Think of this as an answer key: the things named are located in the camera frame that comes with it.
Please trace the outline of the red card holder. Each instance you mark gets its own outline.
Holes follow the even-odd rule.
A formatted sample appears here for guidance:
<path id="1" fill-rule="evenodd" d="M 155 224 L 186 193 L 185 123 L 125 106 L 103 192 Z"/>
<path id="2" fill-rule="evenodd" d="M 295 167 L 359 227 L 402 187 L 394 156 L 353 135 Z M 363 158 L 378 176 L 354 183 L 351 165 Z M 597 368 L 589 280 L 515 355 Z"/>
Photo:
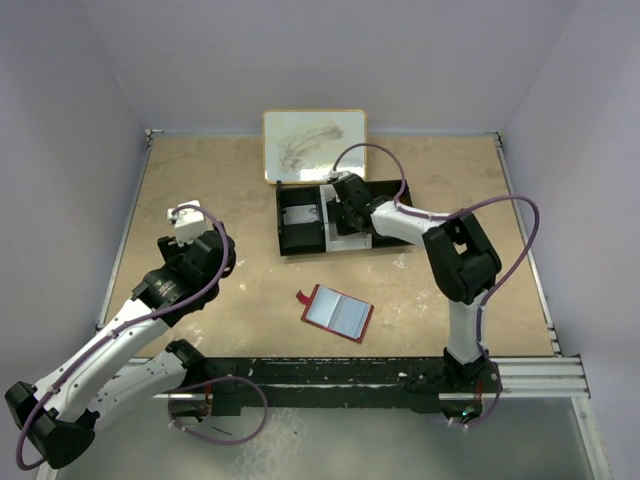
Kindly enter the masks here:
<path id="1" fill-rule="evenodd" d="M 374 313 L 372 304 L 320 284 L 309 295 L 299 290 L 296 299 L 304 306 L 302 322 L 358 344 Z"/>

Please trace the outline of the silver credit card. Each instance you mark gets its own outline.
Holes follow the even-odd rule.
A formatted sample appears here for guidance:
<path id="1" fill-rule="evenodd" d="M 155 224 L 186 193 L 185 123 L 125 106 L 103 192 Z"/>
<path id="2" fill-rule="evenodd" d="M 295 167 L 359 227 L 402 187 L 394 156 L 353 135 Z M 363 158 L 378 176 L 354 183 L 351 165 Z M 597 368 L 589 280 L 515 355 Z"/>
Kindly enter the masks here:
<path id="1" fill-rule="evenodd" d="M 282 222 L 284 225 L 309 224 L 318 222 L 319 220 L 318 209 L 314 204 L 288 206 L 282 211 Z"/>

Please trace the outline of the small whiteboard with stand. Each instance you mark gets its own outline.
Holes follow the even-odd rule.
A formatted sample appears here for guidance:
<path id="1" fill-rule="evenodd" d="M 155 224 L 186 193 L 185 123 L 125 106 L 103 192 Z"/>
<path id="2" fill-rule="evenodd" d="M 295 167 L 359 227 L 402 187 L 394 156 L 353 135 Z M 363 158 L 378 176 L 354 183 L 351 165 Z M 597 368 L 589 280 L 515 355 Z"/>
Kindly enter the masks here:
<path id="1" fill-rule="evenodd" d="M 262 116 L 264 180 L 269 184 L 317 184 L 339 155 L 367 140 L 361 109 L 271 109 Z"/>

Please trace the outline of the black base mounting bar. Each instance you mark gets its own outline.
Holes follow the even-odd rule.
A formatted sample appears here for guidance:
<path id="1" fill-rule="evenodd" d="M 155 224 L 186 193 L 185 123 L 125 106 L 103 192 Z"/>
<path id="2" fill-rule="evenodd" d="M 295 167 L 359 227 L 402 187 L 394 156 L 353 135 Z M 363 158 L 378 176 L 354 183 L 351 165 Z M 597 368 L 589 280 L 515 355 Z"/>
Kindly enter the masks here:
<path id="1" fill-rule="evenodd" d="M 466 409 L 501 390 L 490 362 L 471 380 L 443 371 L 442 357 L 274 357 L 204 360 L 198 380 L 221 378 L 212 388 L 213 413 L 243 408 L 402 409 L 466 417 Z"/>

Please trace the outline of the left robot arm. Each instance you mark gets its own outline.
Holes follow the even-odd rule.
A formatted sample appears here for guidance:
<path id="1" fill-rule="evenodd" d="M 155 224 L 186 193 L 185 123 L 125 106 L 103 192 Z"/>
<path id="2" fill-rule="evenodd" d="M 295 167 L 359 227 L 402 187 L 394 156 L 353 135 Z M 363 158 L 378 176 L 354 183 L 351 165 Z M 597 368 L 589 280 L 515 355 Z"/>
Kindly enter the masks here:
<path id="1" fill-rule="evenodd" d="M 170 347 L 141 369 L 119 370 L 144 346 L 219 294 L 235 267 L 235 243 L 207 230 L 181 245 L 163 237 L 162 267 L 148 272 L 114 318 L 65 363 L 35 383 L 18 381 L 4 398 L 20 434 L 19 469 L 61 469 L 79 458 L 123 407 L 179 387 L 202 387 L 206 369 L 188 343 Z"/>

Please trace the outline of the black white three-bin organizer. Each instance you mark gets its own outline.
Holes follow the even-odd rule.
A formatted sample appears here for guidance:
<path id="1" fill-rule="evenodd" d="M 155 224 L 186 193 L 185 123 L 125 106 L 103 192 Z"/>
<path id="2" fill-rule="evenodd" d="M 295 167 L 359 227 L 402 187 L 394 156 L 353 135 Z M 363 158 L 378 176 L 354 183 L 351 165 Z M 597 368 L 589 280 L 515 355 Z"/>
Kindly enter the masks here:
<path id="1" fill-rule="evenodd" d="M 277 236 L 282 257 L 403 247 L 405 241 L 357 231 L 330 184 L 276 184 Z"/>

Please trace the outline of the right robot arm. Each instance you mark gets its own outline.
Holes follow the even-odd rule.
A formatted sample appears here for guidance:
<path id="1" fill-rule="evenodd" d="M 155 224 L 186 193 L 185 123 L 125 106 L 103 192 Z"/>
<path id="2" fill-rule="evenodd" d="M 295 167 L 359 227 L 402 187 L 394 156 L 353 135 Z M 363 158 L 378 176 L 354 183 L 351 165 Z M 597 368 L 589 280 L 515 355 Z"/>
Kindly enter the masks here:
<path id="1" fill-rule="evenodd" d="M 468 213 L 449 218 L 374 196 L 353 173 L 333 174 L 329 183 L 337 195 L 339 218 L 349 228 L 424 248 L 436 286 L 449 301 L 445 380 L 456 391 L 469 390 L 489 363 L 484 307 L 502 269 L 476 217 Z"/>

